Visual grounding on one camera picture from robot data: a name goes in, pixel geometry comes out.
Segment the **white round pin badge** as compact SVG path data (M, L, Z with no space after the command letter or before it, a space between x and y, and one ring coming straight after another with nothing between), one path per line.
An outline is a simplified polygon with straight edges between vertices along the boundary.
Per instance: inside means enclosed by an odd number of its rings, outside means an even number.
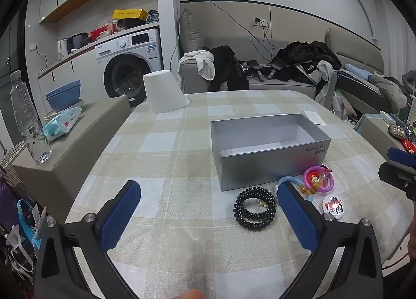
M322 201L322 209L335 218L341 218L344 214L343 201L337 195L326 196Z

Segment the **light blue bangle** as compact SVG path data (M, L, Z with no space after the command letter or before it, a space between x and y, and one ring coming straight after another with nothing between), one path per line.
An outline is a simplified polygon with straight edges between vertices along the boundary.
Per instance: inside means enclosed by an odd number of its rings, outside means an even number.
M279 195L279 189L281 185L284 185L286 188L286 196L280 196ZM292 176L286 176L281 177L275 187L274 187L274 197L276 202L280 205L283 200L291 199L293 201L302 202L302 201L309 201L313 202L314 196L302 196L302 193L300 193L297 189L299 189L301 186L304 186L304 183L301 179L292 177Z

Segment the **purple bangle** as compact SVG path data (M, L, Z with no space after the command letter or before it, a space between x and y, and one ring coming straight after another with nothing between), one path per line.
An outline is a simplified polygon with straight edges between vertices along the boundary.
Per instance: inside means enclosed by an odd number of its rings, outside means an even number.
M334 188L332 170L323 166L313 166L302 175L305 188L312 194L329 193Z

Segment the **cluttered side table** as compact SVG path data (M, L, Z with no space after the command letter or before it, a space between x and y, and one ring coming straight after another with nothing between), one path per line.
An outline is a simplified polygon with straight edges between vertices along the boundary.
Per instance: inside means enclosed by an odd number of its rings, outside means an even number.
M380 114L363 114L354 130L368 141L386 160L390 148L405 151L403 144L388 132L388 124Z

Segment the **beige side bench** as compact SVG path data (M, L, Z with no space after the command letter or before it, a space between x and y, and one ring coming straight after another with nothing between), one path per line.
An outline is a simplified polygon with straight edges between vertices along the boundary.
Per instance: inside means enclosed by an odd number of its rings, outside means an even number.
M99 156L131 113L126 97L82 106L70 132L51 143L51 157L35 164L25 149L12 163L31 196L63 223Z

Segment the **grey cardboard box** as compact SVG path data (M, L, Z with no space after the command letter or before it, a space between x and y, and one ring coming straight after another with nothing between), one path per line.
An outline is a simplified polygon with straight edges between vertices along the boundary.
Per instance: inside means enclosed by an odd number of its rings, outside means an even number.
M216 120L211 135L222 191L300 176L324 162L332 140L300 113Z

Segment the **white paper slip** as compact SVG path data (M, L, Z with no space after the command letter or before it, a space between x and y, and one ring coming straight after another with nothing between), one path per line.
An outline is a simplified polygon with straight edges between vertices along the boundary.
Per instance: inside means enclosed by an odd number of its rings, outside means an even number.
M318 125L318 126L326 126L327 123L319 116L317 112L312 111L304 111L303 112L305 117L309 119L312 123Z

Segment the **wet wipes pack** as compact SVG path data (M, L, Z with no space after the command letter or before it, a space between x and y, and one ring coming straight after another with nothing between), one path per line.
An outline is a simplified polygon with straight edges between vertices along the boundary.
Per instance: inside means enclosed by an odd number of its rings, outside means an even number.
M52 142L68 134L79 120L81 113L82 107L72 107L51 119L43 127L47 141Z

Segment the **blue plastic basin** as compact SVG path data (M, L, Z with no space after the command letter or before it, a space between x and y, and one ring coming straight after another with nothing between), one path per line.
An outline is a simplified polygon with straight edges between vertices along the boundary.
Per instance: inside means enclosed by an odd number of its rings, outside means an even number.
M55 112L65 110L80 99L80 80L72 81L46 94L47 102Z

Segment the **pile of dark jackets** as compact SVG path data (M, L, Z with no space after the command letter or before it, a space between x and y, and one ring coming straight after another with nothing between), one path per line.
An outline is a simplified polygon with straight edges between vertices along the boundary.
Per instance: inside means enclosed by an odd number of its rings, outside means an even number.
M342 67L335 53L321 41L289 43L269 64L289 79L314 85L327 82L332 71Z

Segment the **white paper roll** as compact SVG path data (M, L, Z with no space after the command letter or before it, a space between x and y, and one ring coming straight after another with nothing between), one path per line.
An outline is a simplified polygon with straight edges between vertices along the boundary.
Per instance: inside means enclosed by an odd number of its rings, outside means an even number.
M169 70L154 71L143 76L147 102L154 114L171 112L187 106L175 76Z

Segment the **clear water bottle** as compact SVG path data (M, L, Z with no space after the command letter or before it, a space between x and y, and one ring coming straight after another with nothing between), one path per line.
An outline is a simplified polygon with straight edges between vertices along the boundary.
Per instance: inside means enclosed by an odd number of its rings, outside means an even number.
M37 165L45 163L52 154L52 148L19 69L11 74L11 103L16 124L29 153Z

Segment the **black garment on sofa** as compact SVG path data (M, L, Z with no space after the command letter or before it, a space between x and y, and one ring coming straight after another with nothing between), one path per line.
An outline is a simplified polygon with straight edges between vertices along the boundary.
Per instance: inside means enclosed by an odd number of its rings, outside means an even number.
M209 83L208 91L220 91L223 83L226 83L228 90L248 90L250 83L245 77L241 64L236 59L234 51L227 46L212 48L214 56L214 79Z

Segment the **white washing machine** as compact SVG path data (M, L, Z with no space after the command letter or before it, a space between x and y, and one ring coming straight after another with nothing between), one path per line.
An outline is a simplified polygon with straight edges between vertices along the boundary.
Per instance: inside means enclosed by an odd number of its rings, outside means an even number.
M157 28L113 38L95 47L103 94L125 96L132 108L146 99L143 76L163 69Z

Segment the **grey sofa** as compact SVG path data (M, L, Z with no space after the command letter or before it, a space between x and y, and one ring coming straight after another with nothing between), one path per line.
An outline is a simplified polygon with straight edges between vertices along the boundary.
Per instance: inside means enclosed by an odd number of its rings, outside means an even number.
M285 48L289 43L282 42L278 50ZM332 97L335 90L337 71L332 71L327 82L320 81L318 85L302 83L294 81L285 76L282 72L278 72L269 63L270 57L265 54L256 54L251 51L250 44L242 38L235 38L230 43L224 44L229 46L236 54L245 77L250 83L251 90L294 90L301 92L321 104L327 102ZM223 46L220 41L211 42L210 48L202 50L212 51L212 48ZM209 92L208 86L211 81L206 81L197 73L197 65L195 60L187 61L182 69L178 69L181 80L181 87L184 93L203 93ZM220 90L228 90L226 83L223 83Z

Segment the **white garment on sofa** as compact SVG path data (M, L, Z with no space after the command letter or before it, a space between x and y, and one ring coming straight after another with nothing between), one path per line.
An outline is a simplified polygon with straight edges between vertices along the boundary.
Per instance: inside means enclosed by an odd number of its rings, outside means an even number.
M215 77L214 55L208 50L196 50L185 53L179 60L179 69L182 69L187 61L195 60L197 73L206 81L213 81Z

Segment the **white kettle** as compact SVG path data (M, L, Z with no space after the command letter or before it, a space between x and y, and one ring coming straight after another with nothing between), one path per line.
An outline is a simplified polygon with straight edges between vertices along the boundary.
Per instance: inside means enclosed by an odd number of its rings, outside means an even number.
M69 52L68 52L68 39L67 38L63 38L57 41L56 47L57 47L59 60L62 60L63 58L68 56Z

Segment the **grey pillow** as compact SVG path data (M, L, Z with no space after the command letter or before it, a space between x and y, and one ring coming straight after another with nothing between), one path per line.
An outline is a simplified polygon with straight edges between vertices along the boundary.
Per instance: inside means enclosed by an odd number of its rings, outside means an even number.
M202 50L204 34L198 18L185 8L180 15L180 44L183 52Z

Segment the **yellow box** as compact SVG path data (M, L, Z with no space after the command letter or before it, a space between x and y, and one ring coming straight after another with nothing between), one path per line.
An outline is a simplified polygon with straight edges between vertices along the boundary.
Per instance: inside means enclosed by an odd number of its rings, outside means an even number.
M148 16L148 11L144 9L120 9L114 10L112 14L113 20L130 19L135 18L145 21Z

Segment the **wall power outlet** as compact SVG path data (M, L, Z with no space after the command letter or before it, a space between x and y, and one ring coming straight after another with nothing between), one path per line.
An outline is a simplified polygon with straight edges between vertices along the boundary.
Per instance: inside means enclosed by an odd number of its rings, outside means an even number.
M267 20L255 17L252 21L252 25L254 27L267 28L269 26L269 23L267 22Z

